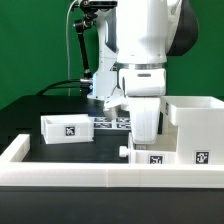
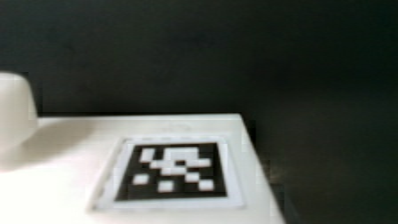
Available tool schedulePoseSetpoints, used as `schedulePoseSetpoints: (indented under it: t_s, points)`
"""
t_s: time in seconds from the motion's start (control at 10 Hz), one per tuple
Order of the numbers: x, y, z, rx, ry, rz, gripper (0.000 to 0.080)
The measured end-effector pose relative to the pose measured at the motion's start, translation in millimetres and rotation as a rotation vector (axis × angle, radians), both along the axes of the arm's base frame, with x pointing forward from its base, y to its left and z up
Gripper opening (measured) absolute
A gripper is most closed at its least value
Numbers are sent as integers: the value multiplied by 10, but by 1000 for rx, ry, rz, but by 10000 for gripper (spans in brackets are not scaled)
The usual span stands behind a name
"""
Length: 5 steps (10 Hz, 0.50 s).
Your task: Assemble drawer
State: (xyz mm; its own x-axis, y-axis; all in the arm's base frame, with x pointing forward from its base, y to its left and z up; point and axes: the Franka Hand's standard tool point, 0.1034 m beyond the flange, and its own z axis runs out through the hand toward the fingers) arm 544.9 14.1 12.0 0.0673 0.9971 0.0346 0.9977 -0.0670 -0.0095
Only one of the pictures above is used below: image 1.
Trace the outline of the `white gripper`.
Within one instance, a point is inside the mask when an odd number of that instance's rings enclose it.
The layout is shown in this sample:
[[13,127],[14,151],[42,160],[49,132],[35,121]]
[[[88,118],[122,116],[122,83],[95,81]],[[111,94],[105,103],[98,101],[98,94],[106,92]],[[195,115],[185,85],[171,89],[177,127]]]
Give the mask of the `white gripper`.
[[154,144],[157,137],[161,101],[157,97],[130,97],[128,107],[135,144]]

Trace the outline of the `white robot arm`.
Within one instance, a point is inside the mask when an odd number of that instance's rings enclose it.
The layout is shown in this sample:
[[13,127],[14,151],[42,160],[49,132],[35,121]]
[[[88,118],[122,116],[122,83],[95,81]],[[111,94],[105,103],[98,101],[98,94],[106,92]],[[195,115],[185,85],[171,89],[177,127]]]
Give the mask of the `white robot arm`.
[[182,56],[198,38],[190,0],[93,0],[99,67],[90,97],[114,117],[127,110],[135,144],[156,141],[169,56]]

